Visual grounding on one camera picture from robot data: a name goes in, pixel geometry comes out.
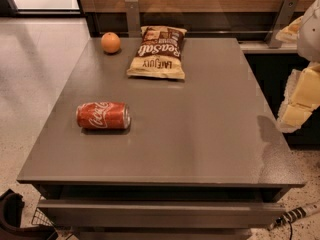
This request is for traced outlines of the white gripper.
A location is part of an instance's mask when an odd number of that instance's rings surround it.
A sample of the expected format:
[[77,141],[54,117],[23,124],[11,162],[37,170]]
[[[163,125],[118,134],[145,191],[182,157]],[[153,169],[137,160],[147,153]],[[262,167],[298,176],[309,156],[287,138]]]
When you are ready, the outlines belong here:
[[320,106],[320,64],[317,63],[320,62],[320,0],[315,0],[303,17],[282,28],[276,39],[297,42],[298,54],[311,62],[302,71],[292,70],[278,111],[277,128],[283,133],[293,133]]

